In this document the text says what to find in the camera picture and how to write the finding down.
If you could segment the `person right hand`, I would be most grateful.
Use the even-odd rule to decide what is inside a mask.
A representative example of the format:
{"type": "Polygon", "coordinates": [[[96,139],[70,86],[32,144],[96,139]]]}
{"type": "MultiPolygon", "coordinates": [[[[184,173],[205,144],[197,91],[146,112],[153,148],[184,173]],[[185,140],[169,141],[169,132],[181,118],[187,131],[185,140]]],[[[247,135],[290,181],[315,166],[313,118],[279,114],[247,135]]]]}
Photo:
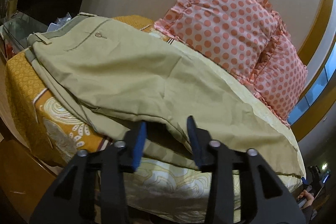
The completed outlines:
{"type": "Polygon", "coordinates": [[[301,210],[307,208],[314,209],[313,202],[314,202],[314,196],[307,190],[303,190],[297,197],[297,203],[301,210]]]}

